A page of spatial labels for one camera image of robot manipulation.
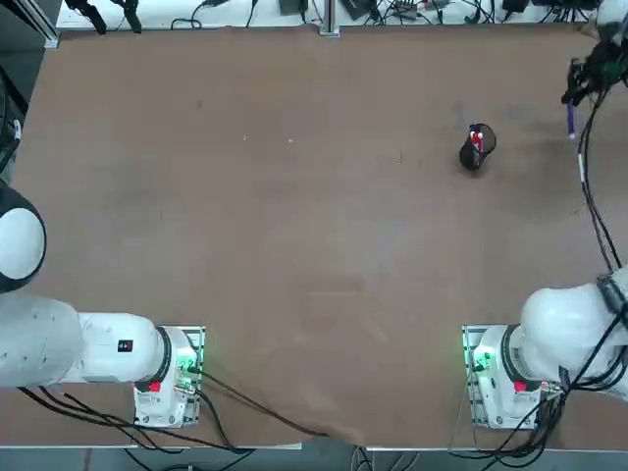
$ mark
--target brown tabletop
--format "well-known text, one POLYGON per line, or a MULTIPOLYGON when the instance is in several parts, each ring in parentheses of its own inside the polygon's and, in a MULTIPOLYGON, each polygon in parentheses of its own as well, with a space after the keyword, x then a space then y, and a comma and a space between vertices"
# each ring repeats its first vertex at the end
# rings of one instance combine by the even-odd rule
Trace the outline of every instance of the brown tabletop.
MULTIPOLYGON (((461 326, 516 322, 535 289, 603 269, 559 103, 569 59, 594 44, 553 26, 66 39, 45 55, 15 180, 49 235, 30 290, 205 325, 210 371, 334 437, 446 447, 461 326), (481 177, 457 161, 473 122, 497 134, 481 177)), ((619 88, 591 179, 625 255, 619 88)), ((78 389, 132 414, 129 386, 78 389)), ((125 442, 1 400, 3 445, 125 442)), ((216 405, 236 443, 304 439, 216 405)), ((456 446, 473 445, 464 412, 456 446)), ((627 420, 622 403, 576 394, 552 446, 628 449, 627 420)), ((183 431, 217 440, 207 417, 183 431)))

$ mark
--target wire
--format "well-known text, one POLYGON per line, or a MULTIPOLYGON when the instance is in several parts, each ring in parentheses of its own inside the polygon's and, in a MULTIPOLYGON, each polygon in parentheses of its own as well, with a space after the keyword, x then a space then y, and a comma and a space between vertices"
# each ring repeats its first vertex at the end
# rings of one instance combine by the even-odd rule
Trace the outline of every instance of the wire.
POLYGON ((489 19, 491 17, 491 15, 489 15, 486 10, 484 8, 482 8, 482 5, 479 1, 476 1, 475 3, 473 2, 469 2, 468 0, 459 0, 462 3, 466 3, 467 5, 471 5, 472 7, 475 7, 476 9, 480 10, 480 12, 482 12, 482 15, 484 15, 485 19, 489 19))
POLYGON ((246 26, 251 26, 251 20, 253 19, 253 12, 255 11, 255 7, 257 6, 258 0, 251 0, 251 13, 248 15, 248 20, 246 20, 246 26))
POLYGON ((143 468, 146 471, 153 471, 153 469, 151 467, 149 467, 149 466, 145 465, 144 463, 142 463, 141 461, 139 461, 139 459, 137 459, 135 456, 133 456, 132 453, 130 451, 128 451, 126 448, 124 448, 124 452, 129 456, 130 459, 135 461, 135 463, 137 463, 137 465, 140 468, 143 468))
POLYGON ((113 415, 101 414, 100 412, 92 409, 91 407, 89 407, 88 405, 84 404, 83 402, 81 402, 80 400, 76 399, 74 396, 72 396, 70 394, 64 394, 64 396, 66 396, 69 400, 74 401, 76 404, 78 404, 79 407, 73 406, 71 404, 68 404, 68 403, 64 402, 61 399, 58 399, 57 397, 55 397, 53 394, 51 394, 43 386, 39 387, 39 390, 42 391, 43 394, 46 397, 48 397, 52 402, 54 402, 55 404, 60 405, 62 407, 65 407, 65 408, 67 408, 69 410, 74 410, 74 411, 77 411, 77 412, 83 412, 83 413, 86 413, 88 415, 99 417, 99 418, 105 420, 106 422, 108 422, 109 424, 113 424, 113 421, 118 422, 118 424, 119 424, 118 426, 116 426, 116 425, 112 425, 112 426, 116 427, 120 432, 125 434, 127 437, 129 437, 133 442, 137 443, 143 449, 158 450, 158 451, 161 451, 161 452, 166 453, 166 454, 179 454, 179 453, 183 452, 182 449, 181 450, 171 450, 171 449, 161 448, 160 446, 155 444, 155 442, 148 436, 148 434, 146 434, 142 430, 137 430, 140 434, 142 434, 144 436, 146 441, 149 442, 152 445, 152 447, 149 447, 149 446, 143 444, 142 442, 140 442, 136 437, 134 437, 132 434, 130 434, 129 432, 127 432, 125 430, 125 428, 123 426, 133 427, 133 424, 131 422, 128 422, 128 421, 126 421, 124 419, 121 419, 121 418, 113 416, 113 415))
MULTIPOLYGON (((394 471, 394 469, 399 465, 399 463, 403 460, 404 457, 405 457, 405 453, 402 453, 401 456, 391 466, 391 469, 389 469, 389 471, 394 471)), ((414 457, 410 460, 410 462, 401 471, 410 471, 410 469, 412 469, 414 467, 414 465, 416 464, 418 459, 419 459, 419 452, 417 451, 414 454, 414 457)))
POLYGON ((362 446, 359 446, 357 448, 358 452, 362 455, 362 457, 364 458, 364 460, 360 463, 358 463, 357 465, 357 469, 355 471, 358 471, 360 469, 360 466, 364 463, 368 464, 369 469, 371 471, 373 471, 373 463, 371 463, 371 461, 369 461, 369 457, 366 455, 366 451, 364 451, 364 448, 362 446))
POLYGON ((316 16, 318 17, 318 21, 321 24, 324 23, 323 17, 321 17, 321 12, 318 10, 318 5, 316 4, 316 0, 312 0, 312 5, 314 5, 314 11, 316 12, 316 16))
POLYGON ((214 407, 214 403, 209 399, 207 394, 203 391, 196 391, 196 395, 198 395, 203 400, 203 402, 207 404, 207 407, 209 407, 212 417, 214 418, 214 424, 216 425, 216 430, 218 430, 218 435, 220 435, 220 438, 223 441, 223 444, 233 453, 237 453, 237 454, 248 453, 249 452, 248 449, 245 449, 245 448, 240 449, 240 448, 235 447, 234 444, 232 444, 230 440, 227 438, 227 434, 225 433, 223 424, 221 423, 220 417, 218 416, 218 411, 216 410, 216 407, 214 407))
MULTIPOLYGON (((56 412, 58 414, 64 415, 66 417, 72 417, 74 419, 80 420, 81 422, 87 422, 87 423, 90 423, 90 424, 98 425, 100 427, 113 427, 113 428, 123 427, 125 429, 131 428, 131 429, 135 429, 135 430, 151 431, 151 432, 154 432, 156 434, 166 435, 168 437, 173 437, 175 439, 185 440, 187 442, 192 442, 194 444, 212 446, 214 448, 224 449, 224 450, 230 451, 226 446, 214 444, 214 443, 208 442, 206 440, 196 439, 194 437, 188 437, 188 436, 185 436, 185 435, 182 435, 182 434, 177 434, 175 432, 171 432, 169 430, 158 428, 158 427, 148 427, 148 426, 139 425, 139 424, 132 424, 130 426, 128 426, 128 425, 120 425, 120 426, 118 426, 118 425, 115 425, 115 424, 110 424, 108 422, 95 420, 95 419, 93 419, 91 417, 85 417, 83 415, 78 415, 78 414, 75 414, 73 412, 68 412, 65 409, 59 408, 57 406, 54 406, 54 405, 46 402, 44 399, 39 397, 37 394, 35 394, 34 392, 32 392, 32 391, 30 391, 30 390, 28 390, 26 388, 18 388, 18 390, 21 393, 27 395, 33 401, 35 401, 38 404, 40 404, 41 406, 45 407, 46 409, 48 409, 48 410, 50 410, 52 412, 56 412)), ((103 415, 106 415, 107 417, 115 418, 115 420, 118 420, 118 421, 124 421, 124 419, 121 419, 120 417, 112 416, 110 414, 103 414, 103 415)))
POLYGON ((609 88, 603 90, 596 99, 593 110, 591 111, 591 115, 587 120, 587 123, 584 126, 584 129, 580 135, 580 141, 578 142, 578 161, 581 169, 581 187, 582 191, 585 195, 585 200, 587 202, 587 208, 591 214, 591 218, 593 221, 594 229, 596 231, 596 236, 598 239, 598 244, 600 246, 600 251, 602 252, 602 257, 604 259, 604 263, 606 264, 606 268, 608 272, 613 271, 612 263, 610 258, 608 257, 606 246, 602 239, 602 234, 606 239, 608 244, 608 248, 610 249, 610 253, 612 258, 617 266, 617 268, 621 268, 621 260, 619 259, 619 255, 617 254, 617 249, 615 248, 615 244, 610 236, 610 232, 606 227, 605 222, 602 219, 602 215, 598 210, 598 206, 596 205, 596 201, 591 192, 591 182, 589 180, 589 150, 591 144, 591 130, 593 128, 594 119, 598 113, 598 110, 602 106, 604 100, 608 96, 609 88))
POLYGON ((301 432, 301 433, 307 434, 307 435, 311 435, 312 437, 328 437, 328 435, 325 434, 325 433, 317 432, 315 430, 308 429, 306 427, 298 425, 295 422, 292 422, 291 420, 289 420, 286 417, 278 414, 274 410, 269 409, 268 407, 266 407, 265 405, 262 405, 261 403, 257 402, 254 399, 251 399, 246 394, 243 394, 242 392, 237 391, 236 389, 234 389, 231 386, 227 385, 226 383, 222 382, 218 378, 210 375, 209 373, 205 373, 203 370, 200 370, 200 369, 194 368, 194 367, 190 367, 190 368, 187 369, 187 371, 190 372, 190 373, 197 374, 197 375, 202 375, 203 377, 207 378, 208 380, 213 381, 214 383, 216 383, 221 388, 229 391, 230 393, 236 395, 240 399, 243 399, 244 401, 248 402, 250 405, 252 405, 258 411, 263 412, 266 415, 270 415, 271 417, 274 417, 275 419, 279 420, 280 422, 282 422, 285 425, 288 425, 289 427, 292 427, 293 429, 297 430, 298 432, 301 432))
POLYGON ((240 463, 243 459, 248 458, 251 454, 253 454, 255 450, 251 449, 250 451, 248 451, 246 454, 242 455, 240 458, 235 459, 234 461, 232 461, 231 463, 229 463, 226 466, 223 466, 222 468, 220 468, 218 471, 227 471, 230 468, 233 468, 234 466, 236 466, 238 463, 240 463))
POLYGON ((203 8, 203 7, 208 7, 209 3, 204 1, 201 2, 200 4, 198 4, 198 6, 196 8, 194 8, 194 11, 192 12, 191 17, 189 18, 175 18, 172 20, 172 22, 170 23, 170 30, 175 28, 175 25, 177 23, 189 23, 189 25, 191 26, 192 29, 203 29, 203 23, 201 23, 199 20, 197 20, 196 14, 198 13, 198 11, 203 8))
POLYGON ((544 17, 543 17, 543 18, 539 21, 539 25, 540 25, 541 23, 545 23, 545 22, 546 22, 546 19, 547 19, 547 18, 549 18, 549 17, 550 17, 550 15, 551 15, 552 13, 554 13, 554 6, 555 6, 555 5, 552 5, 551 7, 549 7, 549 11, 548 11, 548 13, 547 13, 547 14, 546 14, 546 15, 545 15, 545 16, 544 16, 544 17))

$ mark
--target black cable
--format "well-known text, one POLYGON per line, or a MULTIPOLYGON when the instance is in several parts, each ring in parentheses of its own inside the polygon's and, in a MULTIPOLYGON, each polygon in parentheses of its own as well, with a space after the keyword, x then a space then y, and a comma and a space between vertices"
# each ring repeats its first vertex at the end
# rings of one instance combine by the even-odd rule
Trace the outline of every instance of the black cable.
POLYGON ((200 370, 200 369, 194 368, 194 367, 190 367, 190 368, 187 368, 187 371, 190 372, 190 373, 197 374, 197 375, 202 375, 203 377, 207 378, 208 380, 213 381, 214 383, 216 383, 221 388, 229 391, 230 393, 236 395, 240 399, 243 399, 244 401, 248 402, 250 405, 252 405, 256 409, 258 409, 258 411, 263 412, 263 413, 265 413, 267 415, 270 415, 271 417, 274 417, 275 419, 279 420, 280 422, 282 422, 285 425, 288 425, 289 427, 292 427, 293 429, 295 429, 298 432, 301 432, 301 433, 307 434, 307 435, 311 435, 312 437, 328 437, 328 435, 325 434, 325 433, 317 432, 315 430, 308 429, 306 427, 298 425, 295 422, 292 422, 291 420, 289 420, 286 417, 278 414, 274 410, 269 409, 268 407, 266 407, 265 405, 262 405, 261 403, 257 402, 254 399, 251 399, 246 394, 237 391, 236 389, 234 389, 231 386, 227 385, 226 383, 222 382, 218 378, 210 375, 209 373, 205 373, 203 370, 200 370))
MULTIPOLYGON (((92 419, 90 417, 85 417, 83 415, 77 415, 75 413, 68 412, 65 409, 61 409, 59 407, 56 407, 56 406, 46 402, 44 399, 39 397, 37 394, 35 394, 34 392, 32 392, 32 391, 30 391, 30 390, 28 390, 26 388, 18 388, 18 390, 21 393, 27 395, 30 399, 32 399, 35 402, 37 402, 39 405, 45 407, 46 409, 48 409, 48 410, 50 410, 52 412, 56 412, 58 414, 66 416, 66 417, 72 417, 73 419, 77 419, 77 420, 80 420, 82 422, 87 422, 87 423, 90 423, 90 424, 98 425, 100 427, 113 427, 113 428, 118 428, 119 427, 117 425, 112 425, 110 423, 99 421, 99 420, 95 420, 95 419, 92 419)), ((121 421, 124 420, 124 419, 121 419, 119 417, 116 417, 116 419, 117 420, 121 420, 121 421)), ((185 435, 182 435, 182 434, 177 434, 175 432, 171 432, 169 430, 161 429, 161 428, 158 428, 158 427, 148 427, 148 426, 139 425, 139 424, 132 424, 132 426, 121 425, 120 427, 123 427, 125 429, 131 428, 131 429, 135 429, 135 430, 146 430, 146 431, 154 432, 156 434, 161 434, 161 435, 166 435, 168 437, 173 437, 175 439, 181 439, 181 440, 185 440, 187 442, 192 442, 194 444, 212 446, 214 448, 224 449, 226 451, 230 451, 226 446, 214 444, 214 443, 208 442, 206 440, 196 439, 194 437, 188 437, 188 436, 185 436, 185 435)))
POLYGON ((484 15, 485 18, 490 18, 491 15, 489 15, 486 10, 484 10, 484 8, 482 8, 482 5, 480 4, 479 1, 476 1, 475 3, 473 2, 469 2, 468 0, 460 0, 462 3, 466 3, 467 5, 471 5, 472 7, 475 7, 477 10, 479 10, 482 15, 484 15))
POLYGON ((225 429, 223 428, 223 424, 220 421, 220 417, 218 415, 218 411, 216 410, 216 407, 214 406, 214 403, 209 399, 209 397, 207 396, 207 394, 203 391, 196 391, 196 394, 203 400, 203 402, 205 402, 205 404, 207 405, 207 407, 209 407, 209 410, 212 414, 212 417, 214 418, 214 424, 216 425, 216 430, 218 431, 218 435, 220 435, 221 440, 223 441, 223 444, 233 453, 237 453, 237 454, 243 454, 243 453, 248 453, 250 450, 246 449, 246 448, 237 448, 234 444, 231 443, 231 441, 227 438, 227 434, 225 433, 225 429))
POLYGON ((612 237, 610 236, 610 231, 608 230, 608 227, 603 221, 602 215, 600 214, 600 211, 598 210, 598 206, 596 205, 596 201, 593 197, 593 193, 591 192, 591 183, 589 180, 589 150, 590 150, 590 144, 591 144, 591 130, 593 129, 594 119, 598 113, 598 110, 600 109, 604 100, 606 99, 608 95, 608 91, 609 91, 608 88, 603 90, 598 95, 598 98, 596 99, 594 103, 594 107, 593 107, 593 110, 591 111, 591 115, 589 116, 589 119, 587 120, 587 123, 585 124, 584 129, 580 135, 580 141, 578 142, 578 158, 582 159, 582 167, 583 167, 582 190, 585 194, 587 207, 589 209, 589 212, 591 213, 592 220, 594 221, 594 229, 596 230, 596 235, 598 236, 598 243, 600 245, 600 250, 602 252, 604 262, 606 263, 608 272, 612 272, 613 271, 612 264, 610 263, 610 260, 608 259, 608 256, 606 254, 606 248, 602 241, 600 230, 602 230, 603 235, 606 239, 606 242, 608 243, 608 246, 610 248, 610 253, 612 254, 612 258, 614 259, 615 264, 617 265, 617 268, 621 268, 622 263, 621 263, 621 260, 619 259, 619 255, 617 254, 617 249, 615 248, 615 244, 612 240, 612 237))
POLYGON ((423 15, 421 12, 418 13, 418 17, 422 18, 423 20, 425 20, 428 25, 433 25, 433 23, 430 21, 430 19, 428 17, 426 17, 425 15, 423 15))
POLYGON ((109 415, 109 414, 102 414, 102 413, 94 410, 93 408, 89 407, 85 403, 81 402, 80 400, 78 400, 77 398, 72 396, 71 394, 64 393, 64 396, 67 397, 69 400, 74 401, 76 404, 78 404, 79 407, 76 407, 74 405, 68 404, 68 403, 64 402, 63 400, 58 399, 53 394, 51 394, 49 390, 47 390, 43 386, 39 387, 39 390, 46 397, 48 397, 48 399, 50 399, 52 402, 54 402, 55 404, 57 404, 57 405, 59 405, 61 407, 65 407, 67 409, 70 409, 70 410, 73 410, 73 411, 76 411, 76 412, 82 412, 82 413, 85 413, 87 415, 92 415, 92 416, 99 417, 99 418, 103 419, 104 421, 106 421, 106 422, 108 422, 110 424, 113 424, 113 421, 118 422, 118 426, 114 425, 114 427, 116 427, 120 432, 122 432, 127 437, 129 437, 132 442, 137 443, 143 449, 157 450, 157 451, 161 451, 161 452, 166 453, 166 454, 179 454, 179 453, 183 452, 182 449, 181 450, 164 449, 164 448, 158 446, 150 438, 150 436, 148 434, 146 434, 144 431, 136 430, 137 432, 139 432, 146 439, 147 442, 149 442, 152 445, 152 447, 149 447, 149 446, 143 444, 136 437, 134 437, 132 434, 130 434, 129 432, 127 432, 125 430, 125 427, 133 428, 134 424, 132 424, 131 422, 129 422, 127 420, 124 420, 124 419, 122 419, 120 417, 116 417, 116 416, 109 415))
POLYGON ((232 461, 231 463, 227 464, 226 466, 223 466, 222 468, 220 468, 218 471, 227 471, 230 468, 233 468, 234 466, 236 466, 238 463, 240 463, 243 459, 248 458, 251 454, 253 454, 255 450, 252 449, 250 450, 247 454, 242 455, 240 458, 235 459, 234 461, 232 461))
POLYGON ((124 448, 124 452, 129 456, 130 459, 132 459, 133 461, 135 461, 135 463, 137 463, 137 465, 140 468, 145 469, 146 471, 153 471, 152 468, 150 468, 149 466, 145 465, 144 463, 142 463, 141 461, 139 461, 139 459, 137 459, 135 456, 133 456, 133 454, 128 451, 126 448, 124 448))
POLYGON ((246 20, 246 26, 249 27, 251 25, 251 20, 253 20, 253 12, 255 11, 255 7, 257 6, 258 0, 251 0, 251 13, 248 15, 248 20, 246 20))
POLYGON ((366 451, 364 451, 364 448, 362 446, 359 446, 357 449, 360 452, 360 454, 362 455, 362 457, 364 458, 364 460, 362 461, 362 464, 364 464, 364 462, 366 462, 366 464, 369 465, 369 469, 371 471, 373 471, 373 464, 369 460, 369 457, 366 455, 366 451))
POLYGON ((203 7, 208 7, 209 4, 208 2, 202 2, 200 3, 192 12, 191 17, 189 18, 175 18, 172 20, 172 22, 170 23, 170 30, 175 28, 175 25, 177 23, 189 23, 189 25, 191 26, 192 29, 203 29, 203 23, 201 23, 199 20, 197 20, 196 14, 198 13, 198 11, 203 8, 203 7))
POLYGON ((539 21, 539 25, 540 25, 541 23, 545 23, 545 22, 546 22, 546 19, 547 19, 547 18, 549 18, 549 17, 550 17, 550 15, 551 15, 552 13, 554 13, 553 9, 554 9, 554 5, 552 5, 551 7, 549 7, 549 11, 548 11, 548 13, 547 13, 547 14, 546 14, 546 15, 545 15, 545 16, 544 16, 544 17, 543 17, 543 18, 539 21))
POLYGON ((439 19, 439 25, 443 24, 443 10, 439 7, 439 0, 432 0, 432 5, 436 9, 436 17, 439 19))

